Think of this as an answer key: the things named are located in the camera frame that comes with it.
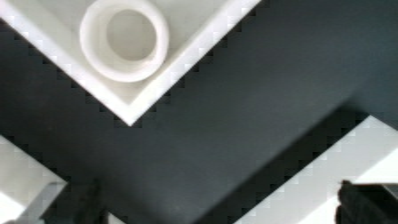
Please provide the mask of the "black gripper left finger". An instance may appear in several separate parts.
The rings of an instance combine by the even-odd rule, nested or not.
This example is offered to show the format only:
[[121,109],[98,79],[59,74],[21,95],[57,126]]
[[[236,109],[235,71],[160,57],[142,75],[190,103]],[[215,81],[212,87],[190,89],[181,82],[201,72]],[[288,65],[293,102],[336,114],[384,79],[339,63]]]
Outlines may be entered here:
[[41,216],[45,224],[108,224],[100,181],[69,183]]

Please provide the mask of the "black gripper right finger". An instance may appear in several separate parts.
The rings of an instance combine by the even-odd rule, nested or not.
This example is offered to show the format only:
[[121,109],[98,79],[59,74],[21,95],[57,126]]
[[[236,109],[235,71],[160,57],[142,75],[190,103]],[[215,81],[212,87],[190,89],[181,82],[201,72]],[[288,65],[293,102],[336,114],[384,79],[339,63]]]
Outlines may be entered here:
[[336,224],[398,224],[398,183],[341,182]]

